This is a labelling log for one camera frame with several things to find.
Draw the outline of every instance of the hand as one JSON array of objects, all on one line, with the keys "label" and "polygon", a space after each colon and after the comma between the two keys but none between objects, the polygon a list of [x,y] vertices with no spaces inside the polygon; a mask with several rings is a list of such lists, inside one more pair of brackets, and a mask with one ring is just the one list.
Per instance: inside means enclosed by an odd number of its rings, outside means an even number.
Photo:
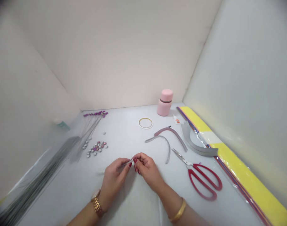
[{"label": "hand", "polygon": [[132,163],[126,165],[121,173],[117,171],[118,167],[129,161],[130,159],[118,158],[106,168],[102,188],[100,189],[100,195],[98,197],[103,211],[107,211],[111,206],[115,196],[125,182]]},{"label": "hand", "polygon": [[143,176],[150,188],[158,193],[161,187],[165,185],[163,178],[154,162],[154,160],[144,153],[139,153],[133,157],[135,171]]}]

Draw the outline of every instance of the pink bottle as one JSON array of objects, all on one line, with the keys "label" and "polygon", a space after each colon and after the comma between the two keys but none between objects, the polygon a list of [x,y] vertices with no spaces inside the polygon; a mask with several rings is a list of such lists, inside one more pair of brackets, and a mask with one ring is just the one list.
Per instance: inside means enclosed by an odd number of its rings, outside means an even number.
[{"label": "pink bottle", "polygon": [[173,91],[170,89],[164,89],[161,92],[161,98],[158,102],[157,114],[161,116],[167,116],[172,106]]}]

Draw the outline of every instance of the red scissors handle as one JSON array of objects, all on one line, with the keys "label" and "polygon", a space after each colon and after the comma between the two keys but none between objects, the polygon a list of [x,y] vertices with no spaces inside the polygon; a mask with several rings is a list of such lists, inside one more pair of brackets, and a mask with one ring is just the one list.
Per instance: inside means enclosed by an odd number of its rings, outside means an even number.
[{"label": "red scissors handle", "polygon": [[[198,168],[198,166],[200,167],[203,167],[205,169],[207,169],[209,172],[211,172],[215,177],[216,179],[218,180],[219,182],[219,186],[217,186],[202,170],[200,170]],[[220,180],[220,178],[218,177],[218,175],[212,171],[211,169],[207,168],[206,166],[203,166],[203,165],[200,165],[200,164],[193,164],[193,167],[203,176],[205,177],[205,179],[211,183],[211,185],[217,190],[217,191],[220,191],[222,190],[223,188],[223,184],[222,184],[222,181]],[[208,200],[208,201],[214,201],[216,200],[216,192],[214,190],[212,190],[204,181],[201,180],[201,178],[198,177],[198,175],[191,169],[188,170],[188,174],[189,174],[189,178],[191,180],[191,183],[193,184],[195,190],[199,193],[200,196],[202,196],[204,199]],[[212,193],[212,196],[211,197],[206,197],[205,195],[203,195],[198,189],[197,187],[195,186],[194,182],[193,182],[193,179],[191,178],[191,175],[193,175],[208,191],[210,191]]]}]

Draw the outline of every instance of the gold bangle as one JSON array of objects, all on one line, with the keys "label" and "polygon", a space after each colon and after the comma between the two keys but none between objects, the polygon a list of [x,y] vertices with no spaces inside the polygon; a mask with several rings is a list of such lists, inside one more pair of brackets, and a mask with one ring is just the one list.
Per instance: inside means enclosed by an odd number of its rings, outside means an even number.
[{"label": "gold bangle", "polygon": [[182,199],[183,199],[183,203],[182,203],[182,206],[181,206],[179,212],[173,218],[169,218],[170,222],[172,222],[172,223],[176,223],[184,213],[184,210],[186,207],[186,201],[184,198],[182,198]]}]

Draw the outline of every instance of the scissors blade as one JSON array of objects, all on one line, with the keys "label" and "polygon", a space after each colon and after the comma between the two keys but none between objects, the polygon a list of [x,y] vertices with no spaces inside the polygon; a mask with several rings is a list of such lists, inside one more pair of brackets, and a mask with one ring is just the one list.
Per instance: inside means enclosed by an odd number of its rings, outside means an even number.
[{"label": "scissors blade", "polygon": [[173,152],[176,154],[176,156],[178,156],[179,159],[181,159],[186,165],[190,165],[190,164],[188,163],[188,161],[186,161],[185,158],[183,158],[183,156],[182,156],[179,152],[177,152],[174,148],[172,148],[172,151],[173,151]]}]

